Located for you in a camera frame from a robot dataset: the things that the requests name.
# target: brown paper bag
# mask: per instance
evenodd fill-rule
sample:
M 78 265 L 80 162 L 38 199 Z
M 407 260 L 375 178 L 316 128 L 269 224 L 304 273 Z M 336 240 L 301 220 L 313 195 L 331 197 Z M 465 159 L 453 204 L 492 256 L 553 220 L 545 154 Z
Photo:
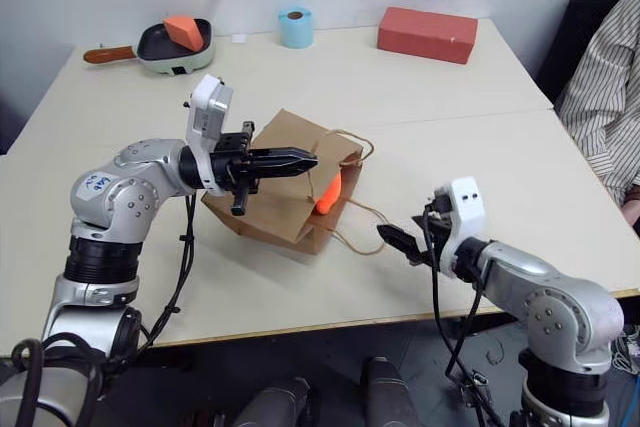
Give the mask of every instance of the brown paper bag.
M 347 200 L 360 175 L 361 165 L 345 165 L 362 156 L 362 146 L 340 135 L 326 135 L 328 129 L 281 110 L 254 139 L 252 148 L 299 147 L 312 150 L 316 141 L 318 165 L 310 176 L 316 197 L 321 197 L 338 171 L 342 172 L 340 198 L 327 215 L 314 211 L 309 200 L 309 177 L 263 179 L 259 192 L 250 195 L 247 213 L 242 217 L 231 215 L 231 194 L 213 197 L 205 194 L 202 202 L 227 227 L 240 235 L 288 247 L 308 254 L 317 254 L 331 236 Z

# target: floor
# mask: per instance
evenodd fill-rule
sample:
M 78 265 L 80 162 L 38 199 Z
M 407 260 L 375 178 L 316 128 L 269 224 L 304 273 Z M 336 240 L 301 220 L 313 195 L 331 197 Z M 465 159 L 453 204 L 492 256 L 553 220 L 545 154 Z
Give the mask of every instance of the floor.
M 489 379 L 495 408 L 504 422 L 520 407 L 524 377 L 517 354 L 526 343 L 518 324 L 470 337 L 462 357 Z M 433 322 L 344 328 L 189 348 L 156 349 L 114 385 L 94 427 L 176 426 L 196 410 L 233 418 L 253 394 L 271 381 L 304 376 L 320 392 L 320 427 L 363 426 L 360 369 L 371 356 L 386 356 L 409 384 L 422 425 L 477 425 L 472 410 L 444 377 L 448 352 Z M 634 379 L 613 371 L 610 426 L 621 423 Z M 640 412 L 629 425 L 640 425 Z

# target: black chair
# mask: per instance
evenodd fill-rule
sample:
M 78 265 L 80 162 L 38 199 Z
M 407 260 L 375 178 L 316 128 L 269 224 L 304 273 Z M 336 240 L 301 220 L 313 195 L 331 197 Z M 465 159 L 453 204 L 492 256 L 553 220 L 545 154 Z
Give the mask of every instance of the black chair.
M 589 41 L 619 0 L 569 0 L 556 37 L 535 82 L 555 104 L 578 67 Z

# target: frying pan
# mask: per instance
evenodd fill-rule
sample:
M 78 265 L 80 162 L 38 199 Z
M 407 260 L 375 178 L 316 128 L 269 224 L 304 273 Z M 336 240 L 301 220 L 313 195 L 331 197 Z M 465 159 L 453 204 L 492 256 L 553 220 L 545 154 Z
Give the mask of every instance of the frying pan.
M 114 60 L 135 59 L 154 72 L 169 75 L 190 74 L 201 69 L 213 58 L 211 24 L 204 19 L 195 19 L 204 47 L 193 52 L 169 38 L 164 24 L 156 24 L 142 33 L 137 48 L 133 45 L 95 49 L 85 52 L 83 58 L 90 64 L 105 64 Z

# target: person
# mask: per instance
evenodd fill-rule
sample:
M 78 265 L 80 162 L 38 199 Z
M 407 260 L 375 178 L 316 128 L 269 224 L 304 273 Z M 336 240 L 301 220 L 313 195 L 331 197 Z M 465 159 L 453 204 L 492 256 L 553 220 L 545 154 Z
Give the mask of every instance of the person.
M 640 0 L 621 0 L 558 99 L 560 119 L 640 235 Z

